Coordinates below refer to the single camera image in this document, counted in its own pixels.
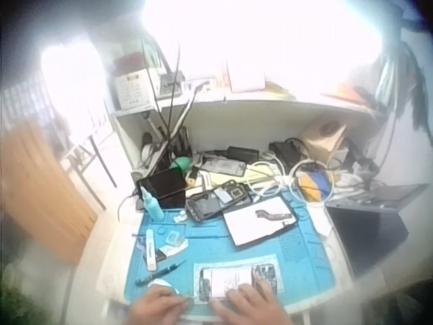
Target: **box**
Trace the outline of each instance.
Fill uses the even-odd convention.
[[[158,96],[160,93],[160,75],[157,69],[149,69],[149,73]],[[116,90],[122,110],[155,104],[146,69],[116,78]]]

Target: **laptop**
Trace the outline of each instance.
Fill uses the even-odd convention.
[[[368,272],[406,240],[409,232],[398,213],[427,187],[381,186],[326,203],[354,278]]]

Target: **bottle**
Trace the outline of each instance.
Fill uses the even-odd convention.
[[[156,200],[148,191],[141,187],[143,193],[144,208],[150,214],[153,221],[164,220],[164,211],[161,209],[158,200]]]

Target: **disassembled smartphone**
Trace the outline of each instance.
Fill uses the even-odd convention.
[[[216,267],[204,268],[200,271],[199,299],[209,302],[211,298],[227,300],[226,292],[237,289],[240,284],[251,284],[261,291],[256,282],[256,276],[265,279],[277,294],[277,276],[272,264],[262,264],[253,267]]]
[[[247,197],[249,195],[244,185],[231,180],[212,190],[193,194],[185,201],[185,207],[194,220],[201,222]]]

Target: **black screwdriver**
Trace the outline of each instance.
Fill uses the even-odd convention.
[[[155,273],[150,274],[148,277],[142,279],[142,280],[136,280],[135,281],[135,285],[136,286],[145,286],[146,284],[149,284],[153,279],[156,278],[161,278],[162,276],[165,276],[171,272],[173,272],[174,270],[176,270],[179,266],[181,266],[182,264],[184,264],[186,262],[180,262],[179,264],[172,264],[168,267],[166,267],[165,269],[161,269],[160,271],[157,271]]]

